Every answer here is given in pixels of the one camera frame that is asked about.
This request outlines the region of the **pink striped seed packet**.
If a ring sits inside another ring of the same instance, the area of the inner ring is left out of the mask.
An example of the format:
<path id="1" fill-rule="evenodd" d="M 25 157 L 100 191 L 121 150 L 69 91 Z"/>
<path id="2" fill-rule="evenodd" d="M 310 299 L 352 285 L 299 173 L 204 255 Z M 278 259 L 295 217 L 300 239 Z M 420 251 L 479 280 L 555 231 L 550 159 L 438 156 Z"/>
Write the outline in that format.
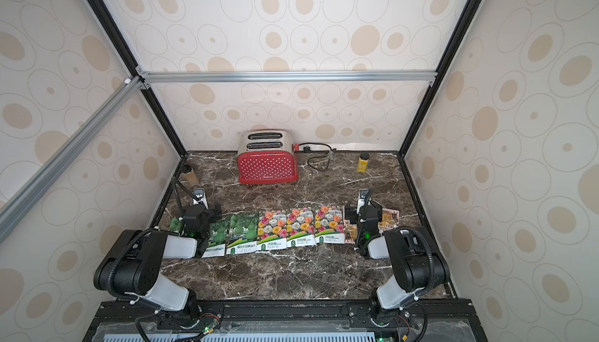
<path id="1" fill-rule="evenodd" d="M 396 229 L 399 226 L 399 211 L 394 209 L 382 210 L 382 221 L 377 224 L 378 231 L 383 234 L 385 231 Z"/>

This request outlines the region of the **green gourd packet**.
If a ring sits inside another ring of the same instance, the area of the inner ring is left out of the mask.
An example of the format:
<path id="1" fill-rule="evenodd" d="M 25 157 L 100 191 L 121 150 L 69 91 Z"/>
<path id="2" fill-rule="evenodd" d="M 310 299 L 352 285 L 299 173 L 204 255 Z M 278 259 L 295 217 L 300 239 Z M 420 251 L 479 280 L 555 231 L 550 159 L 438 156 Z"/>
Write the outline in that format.
<path id="1" fill-rule="evenodd" d="M 184 229 L 184 222 L 180 218 L 172 218 L 168 229 L 174 234 L 181 235 Z"/>
<path id="2" fill-rule="evenodd" d="M 258 216 L 255 213 L 233 214 L 229 220 L 226 255 L 235 256 L 257 251 Z"/>
<path id="3" fill-rule="evenodd" d="M 210 237 L 207 248 L 202 256 L 203 259 L 223 257 L 226 254 L 226 243 L 229 233 L 229 221 L 218 220 L 210 226 Z"/>

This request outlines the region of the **flower seed packet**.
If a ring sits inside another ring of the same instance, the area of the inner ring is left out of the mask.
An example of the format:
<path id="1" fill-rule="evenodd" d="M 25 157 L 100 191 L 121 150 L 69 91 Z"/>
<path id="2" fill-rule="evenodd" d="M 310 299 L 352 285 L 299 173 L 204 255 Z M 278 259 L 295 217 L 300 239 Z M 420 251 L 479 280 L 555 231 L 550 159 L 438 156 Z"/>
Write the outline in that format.
<path id="1" fill-rule="evenodd" d="M 287 217 L 287 248 L 299 248 L 316 245 L 315 216 L 312 209 L 304 207 L 293 209 Z"/>
<path id="2" fill-rule="evenodd" d="M 282 210 L 268 211 L 258 221 L 257 251 L 287 249 L 288 215 Z"/>
<path id="3" fill-rule="evenodd" d="M 321 206 L 315 216 L 315 239 L 318 244 L 343 245 L 345 243 L 343 208 Z"/>

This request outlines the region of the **flower seed packet back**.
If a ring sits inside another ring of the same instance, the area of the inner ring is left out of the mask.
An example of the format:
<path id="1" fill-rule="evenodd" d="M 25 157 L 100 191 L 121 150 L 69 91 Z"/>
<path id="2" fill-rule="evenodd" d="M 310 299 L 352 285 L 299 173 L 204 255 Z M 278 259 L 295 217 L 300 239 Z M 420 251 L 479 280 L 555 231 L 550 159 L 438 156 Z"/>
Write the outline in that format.
<path id="1" fill-rule="evenodd" d="M 312 209 L 304 207 L 293 209 L 287 217 L 287 248 L 299 248 L 316 245 L 315 216 Z"/>

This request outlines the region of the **orange striped seed packet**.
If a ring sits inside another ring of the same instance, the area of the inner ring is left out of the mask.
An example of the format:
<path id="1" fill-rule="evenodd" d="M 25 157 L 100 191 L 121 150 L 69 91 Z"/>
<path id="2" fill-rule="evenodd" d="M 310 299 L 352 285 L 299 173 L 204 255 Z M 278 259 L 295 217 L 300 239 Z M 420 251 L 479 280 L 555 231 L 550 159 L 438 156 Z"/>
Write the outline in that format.
<path id="1" fill-rule="evenodd" d="M 343 211 L 345 243 L 354 245 L 357 238 L 357 222 L 359 215 L 355 206 L 346 205 Z"/>

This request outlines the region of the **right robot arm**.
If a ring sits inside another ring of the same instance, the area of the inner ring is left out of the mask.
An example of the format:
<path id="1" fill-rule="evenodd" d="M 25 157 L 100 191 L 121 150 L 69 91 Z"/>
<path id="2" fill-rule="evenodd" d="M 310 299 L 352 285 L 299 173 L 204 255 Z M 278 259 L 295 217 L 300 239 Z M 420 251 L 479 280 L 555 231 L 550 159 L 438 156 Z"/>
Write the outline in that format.
<path id="1" fill-rule="evenodd" d="M 397 227 L 381 233 L 383 207 L 368 192 L 356 207 L 346 206 L 357 226 L 355 247 L 370 259 L 388 259 L 392 276 L 371 296 L 371 314 L 403 310 L 450 279 L 449 265 L 424 227 Z"/>

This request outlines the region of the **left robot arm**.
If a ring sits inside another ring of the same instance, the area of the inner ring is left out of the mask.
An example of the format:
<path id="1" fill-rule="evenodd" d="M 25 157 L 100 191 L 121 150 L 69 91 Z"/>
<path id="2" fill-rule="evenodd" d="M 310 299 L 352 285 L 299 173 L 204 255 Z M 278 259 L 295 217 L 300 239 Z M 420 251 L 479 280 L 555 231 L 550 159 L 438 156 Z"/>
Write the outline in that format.
<path id="1" fill-rule="evenodd" d="M 201 258 L 209 245 L 211 224 L 221 217 L 219 204 L 209 209 L 199 202 L 183 211 L 181 235 L 157 228 L 123 231 L 95 271 L 95 288 L 132 305 L 143 301 L 160 311 L 197 318 L 201 309 L 195 292 L 166 278 L 161 265 L 165 259 Z"/>

